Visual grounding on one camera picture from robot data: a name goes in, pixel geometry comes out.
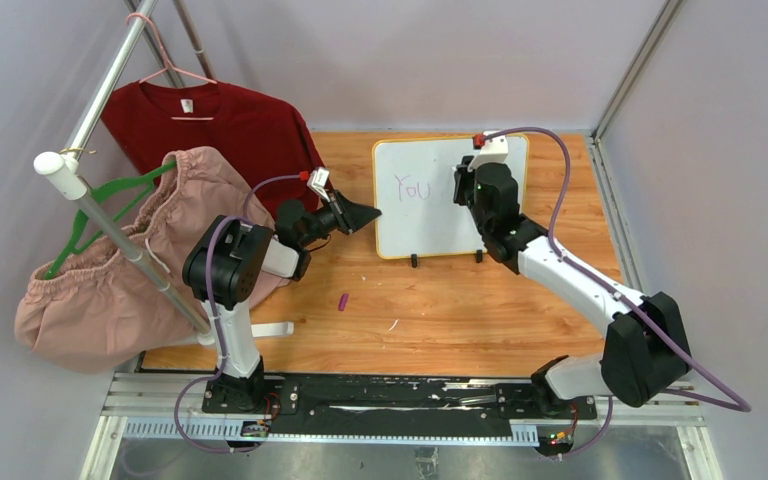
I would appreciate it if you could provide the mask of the red t-shirt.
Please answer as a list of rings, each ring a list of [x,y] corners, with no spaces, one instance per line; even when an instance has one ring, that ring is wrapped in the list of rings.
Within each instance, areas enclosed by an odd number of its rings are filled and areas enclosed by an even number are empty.
[[[323,161],[302,115],[284,100],[223,82],[182,89],[133,82],[111,94],[101,119],[141,173],[172,151],[213,147],[260,188],[270,213],[290,199],[319,207],[312,190],[288,178]]]

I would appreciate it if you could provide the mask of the grey aluminium frame post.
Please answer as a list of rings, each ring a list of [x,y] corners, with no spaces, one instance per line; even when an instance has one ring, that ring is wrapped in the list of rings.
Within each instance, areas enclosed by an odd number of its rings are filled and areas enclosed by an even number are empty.
[[[662,2],[655,19],[633,55],[596,126],[591,131],[591,139],[594,143],[600,142],[615,122],[639,77],[644,72],[684,4],[683,0],[666,0]]]

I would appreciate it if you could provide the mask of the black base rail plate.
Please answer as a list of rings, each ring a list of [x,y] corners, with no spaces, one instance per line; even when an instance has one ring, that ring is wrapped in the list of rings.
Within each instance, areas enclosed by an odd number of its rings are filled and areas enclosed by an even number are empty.
[[[547,406],[528,380],[337,374],[268,375],[264,394],[245,400],[209,382],[202,411],[254,414],[275,434],[343,438],[526,438],[518,423],[560,428],[593,420],[592,399]]]

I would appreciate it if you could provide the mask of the purple marker cap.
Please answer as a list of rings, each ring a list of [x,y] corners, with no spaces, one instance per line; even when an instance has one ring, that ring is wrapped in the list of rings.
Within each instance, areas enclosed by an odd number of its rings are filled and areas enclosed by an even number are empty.
[[[345,310],[345,308],[347,306],[347,303],[348,303],[348,299],[349,299],[349,294],[348,293],[344,293],[344,294],[341,295],[339,303],[338,303],[338,310],[339,311],[344,311]]]

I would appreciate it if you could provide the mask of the yellow-framed whiteboard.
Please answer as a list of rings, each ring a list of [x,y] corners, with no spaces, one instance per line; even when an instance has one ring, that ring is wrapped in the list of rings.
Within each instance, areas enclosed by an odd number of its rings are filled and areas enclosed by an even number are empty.
[[[473,153],[466,135],[397,139],[372,149],[376,250],[386,260],[476,254],[484,245],[467,208],[453,202],[454,171]]]

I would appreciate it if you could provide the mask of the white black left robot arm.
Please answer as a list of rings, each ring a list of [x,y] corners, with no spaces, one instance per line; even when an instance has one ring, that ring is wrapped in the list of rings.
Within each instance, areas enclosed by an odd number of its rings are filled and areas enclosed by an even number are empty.
[[[258,277],[269,273],[300,280],[311,261],[310,246],[334,231],[351,235],[381,216],[337,190],[310,212],[298,200],[277,209],[274,226],[219,215],[184,262],[182,278],[202,303],[212,326],[218,362],[208,382],[211,399],[243,413],[258,411],[267,399],[262,355],[256,347],[250,310]]]

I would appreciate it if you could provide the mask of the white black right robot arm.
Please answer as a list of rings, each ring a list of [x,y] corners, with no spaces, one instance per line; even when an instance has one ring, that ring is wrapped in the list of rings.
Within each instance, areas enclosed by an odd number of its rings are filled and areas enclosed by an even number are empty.
[[[612,395],[639,407],[688,373],[679,356],[689,342],[677,302],[616,283],[551,241],[548,230],[521,213],[520,190],[504,163],[454,169],[456,204],[466,207],[489,256],[544,286],[586,318],[604,339],[601,353],[560,356],[536,370],[531,403],[556,417],[572,400]]]

